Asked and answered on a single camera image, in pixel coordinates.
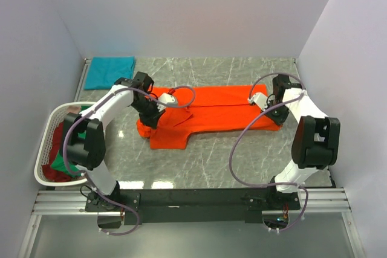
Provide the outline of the orange t-shirt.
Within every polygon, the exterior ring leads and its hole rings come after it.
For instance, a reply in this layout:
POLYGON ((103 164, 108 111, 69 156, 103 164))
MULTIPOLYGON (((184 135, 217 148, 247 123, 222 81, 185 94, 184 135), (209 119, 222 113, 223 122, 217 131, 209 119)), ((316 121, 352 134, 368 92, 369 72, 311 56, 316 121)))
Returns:
POLYGON ((261 113, 248 103, 251 86, 194 88, 193 103, 181 109, 165 109, 156 129, 137 121, 137 132, 151 149, 185 149, 192 134, 243 130, 261 113))

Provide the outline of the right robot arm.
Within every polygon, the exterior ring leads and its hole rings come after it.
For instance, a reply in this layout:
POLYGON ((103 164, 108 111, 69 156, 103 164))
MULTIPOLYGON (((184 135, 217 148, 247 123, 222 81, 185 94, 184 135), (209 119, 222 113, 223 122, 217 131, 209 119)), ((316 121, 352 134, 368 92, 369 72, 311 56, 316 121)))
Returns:
POLYGON ((266 204, 279 209, 296 196, 298 186, 314 173, 335 164, 338 155, 340 121, 329 117, 309 97, 301 83, 279 74, 272 80, 273 93, 265 115, 281 126, 291 114, 298 123, 291 145, 291 161, 272 178, 275 188, 265 194, 266 204))

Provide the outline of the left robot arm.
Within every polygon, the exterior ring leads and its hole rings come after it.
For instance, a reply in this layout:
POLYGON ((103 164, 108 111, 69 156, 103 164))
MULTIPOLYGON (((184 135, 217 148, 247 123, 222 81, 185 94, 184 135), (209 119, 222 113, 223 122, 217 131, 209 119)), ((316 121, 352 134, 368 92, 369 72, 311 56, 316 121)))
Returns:
POLYGON ((108 211, 121 203, 120 186, 105 164, 105 130, 116 115, 126 107, 134 108, 140 121, 155 129, 164 109, 149 93, 152 78, 138 72, 133 79, 119 78, 99 101, 79 114, 68 113, 63 120, 62 148, 65 160, 86 175, 94 190, 99 192, 99 203, 108 211))

